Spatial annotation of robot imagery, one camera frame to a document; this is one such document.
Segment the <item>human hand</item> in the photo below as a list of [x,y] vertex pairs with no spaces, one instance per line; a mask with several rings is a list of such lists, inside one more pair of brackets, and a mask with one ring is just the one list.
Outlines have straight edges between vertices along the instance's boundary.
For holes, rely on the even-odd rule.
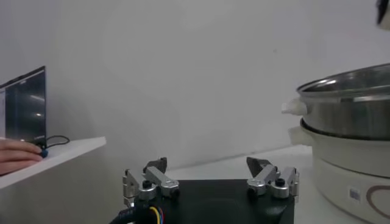
[[14,172],[42,160],[41,149],[31,143],[0,139],[0,175]]

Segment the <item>label sticker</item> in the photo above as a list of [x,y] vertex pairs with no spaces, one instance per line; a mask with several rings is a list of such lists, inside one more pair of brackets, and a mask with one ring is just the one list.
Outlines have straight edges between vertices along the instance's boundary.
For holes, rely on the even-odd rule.
[[348,187],[348,199],[354,201],[355,203],[360,203],[361,201],[360,190],[355,187]]

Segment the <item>pot lid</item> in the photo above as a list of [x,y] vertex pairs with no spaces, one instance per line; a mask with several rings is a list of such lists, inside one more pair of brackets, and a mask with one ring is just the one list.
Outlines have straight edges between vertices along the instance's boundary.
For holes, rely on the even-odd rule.
[[303,97],[390,95],[390,63],[343,72],[297,88]]

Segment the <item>monitor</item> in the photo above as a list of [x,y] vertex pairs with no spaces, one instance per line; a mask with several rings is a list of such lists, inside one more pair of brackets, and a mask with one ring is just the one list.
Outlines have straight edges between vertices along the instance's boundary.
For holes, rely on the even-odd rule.
[[0,138],[46,145],[46,70],[0,85]]

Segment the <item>stainless steel pot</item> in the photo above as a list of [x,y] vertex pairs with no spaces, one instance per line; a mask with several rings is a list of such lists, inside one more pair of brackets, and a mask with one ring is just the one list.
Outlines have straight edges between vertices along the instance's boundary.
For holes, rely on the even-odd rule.
[[333,75],[300,86],[284,113],[341,138],[390,140],[390,64]]

